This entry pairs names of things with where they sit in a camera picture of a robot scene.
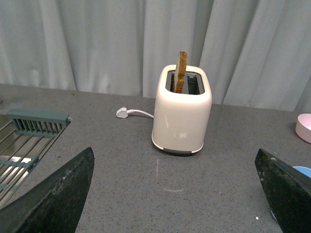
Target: slice of bread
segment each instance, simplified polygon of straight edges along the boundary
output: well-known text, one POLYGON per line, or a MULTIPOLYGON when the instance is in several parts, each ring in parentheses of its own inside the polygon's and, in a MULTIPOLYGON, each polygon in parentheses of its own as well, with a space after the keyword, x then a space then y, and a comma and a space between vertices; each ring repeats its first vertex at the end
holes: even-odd
POLYGON ((178 62, 174 76, 174 92, 181 93, 183 90, 188 55, 186 52, 179 52, 178 62))

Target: power cord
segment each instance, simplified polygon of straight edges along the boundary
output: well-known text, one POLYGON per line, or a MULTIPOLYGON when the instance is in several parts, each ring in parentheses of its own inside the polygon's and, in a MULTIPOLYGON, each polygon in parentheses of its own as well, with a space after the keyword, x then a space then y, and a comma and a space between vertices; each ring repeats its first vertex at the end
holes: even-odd
POLYGON ((116 116, 118 118, 127 118, 129 114, 131 113, 143 113, 151 118, 154 118, 153 115, 147 113, 147 112, 144 112, 144 111, 141 111, 141 110, 136 110, 136 109, 130 109, 130 110, 127 110, 125 107, 123 108, 120 108, 117 113, 116 113, 116 116))

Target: toaster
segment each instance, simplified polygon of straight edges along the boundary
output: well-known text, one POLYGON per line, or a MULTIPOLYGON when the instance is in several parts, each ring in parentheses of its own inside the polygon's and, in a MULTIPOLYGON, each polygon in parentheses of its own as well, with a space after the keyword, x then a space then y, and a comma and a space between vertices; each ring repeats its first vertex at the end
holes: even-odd
POLYGON ((192 66, 186 66, 182 93, 174 93, 175 68, 166 66, 159 78, 152 142, 166 152, 192 154, 203 147, 212 94, 204 71, 192 66))

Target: dish rack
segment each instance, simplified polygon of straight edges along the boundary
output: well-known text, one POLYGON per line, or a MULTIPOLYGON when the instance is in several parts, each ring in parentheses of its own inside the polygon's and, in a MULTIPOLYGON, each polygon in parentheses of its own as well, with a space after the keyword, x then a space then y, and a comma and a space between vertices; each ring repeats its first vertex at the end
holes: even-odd
POLYGON ((0 112, 0 209, 69 125, 69 114, 15 109, 0 112))

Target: gray countertop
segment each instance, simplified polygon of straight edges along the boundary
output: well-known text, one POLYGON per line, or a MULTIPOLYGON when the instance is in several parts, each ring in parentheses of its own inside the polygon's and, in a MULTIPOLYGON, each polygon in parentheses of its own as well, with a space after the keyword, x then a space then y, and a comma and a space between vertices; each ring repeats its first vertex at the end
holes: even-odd
POLYGON ((2 110, 72 118, 11 201, 92 147, 93 179, 77 233, 280 233, 256 172, 257 152, 311 167, 311 145, 295 134, 294 112, 214 104, 202 150, 176 157, 152 144, 151 118, 116 117, 122 106, 153 113, 155 99, 2 84, 0 98, 2 110))

